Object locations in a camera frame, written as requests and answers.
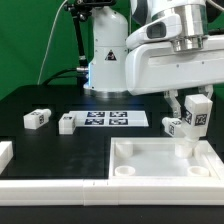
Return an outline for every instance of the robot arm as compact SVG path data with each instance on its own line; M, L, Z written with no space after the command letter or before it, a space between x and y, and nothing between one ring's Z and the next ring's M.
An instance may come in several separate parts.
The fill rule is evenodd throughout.
M144 26L151 20L152 0L131 0L132 18Z
M131 5L134 19L146 25L128 38L129 49L165 40L172 41L175 51L202 48L208 33L205 0L132 0ZM150 15L152 23L144 15Z

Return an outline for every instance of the black tabletop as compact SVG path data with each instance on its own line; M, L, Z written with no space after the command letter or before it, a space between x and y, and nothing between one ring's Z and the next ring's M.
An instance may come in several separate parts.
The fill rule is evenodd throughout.
M178 99L183 105L184 96L194 93L194 89L180 91ZM223 158L224 102L215 95L213 102L204 139ZM45 108L52 111L49 123L38 130L24 129L23 116ZM64 113L98 110L144 110L149 127L77 127L73 135L59 135L58 121ZM0 179L105 179L111 138L167 137L161 125L165 116L172 113L161 93L103 100L85 96L75 86L20 87L0 102L0 141L12 141L14 149L14 158ZM23 216L31 221L38 214L42 221L32 223L223 223L224 218L222 206L2 207L0 214L3 221L17 217L17 223L24 221Z

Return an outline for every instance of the white block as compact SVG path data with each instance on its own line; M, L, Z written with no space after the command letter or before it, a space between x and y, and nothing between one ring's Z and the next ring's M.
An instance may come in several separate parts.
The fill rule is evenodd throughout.
M59 134L72 135L76 127L76 115L64 114L59 121Z
M38 129L47 122L49 122L49 117L51 116L51 111L49 109L40 110L37 109L25 116L23 116L24 127L26 129Z
M12 142L0 143L0 174L13 157Z
M203 94L186 96L186 114L182 121L182 130L188 139L196 140L206 136L212 101Z

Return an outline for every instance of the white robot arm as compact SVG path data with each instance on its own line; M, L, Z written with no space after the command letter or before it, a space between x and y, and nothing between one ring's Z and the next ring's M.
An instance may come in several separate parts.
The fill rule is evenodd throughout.
M206 135L211 95L187 96L186 112L180 120L177 90L204 86L212 92L213 84L224 82L224 36L208 36L205 0L131 3L135 17L140 11L138 4L147 5L152 22L147 23L146 16L135 18L143 27L126 41L132 50L126 60L128 90L133 95L165 92L175 117L163 119L165 131L172 137L185 137L186 144L177 147L177 155L189 156L187 152L192 152L199 138Z
M204 0L132 0L133 11L141 1L151 2L152 22L126 41L133 49L126 59L131 94L224 82L224 36L208 36Z

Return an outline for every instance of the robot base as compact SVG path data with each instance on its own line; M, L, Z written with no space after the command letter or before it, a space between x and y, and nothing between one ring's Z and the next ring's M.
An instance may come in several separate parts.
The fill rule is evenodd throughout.
M98 90L92 89L88 85L84 85L84 93L89 96L99 97L103 99L118 99L118 98L124 98L131 95L127 90L114 91L114 92L98 91Z

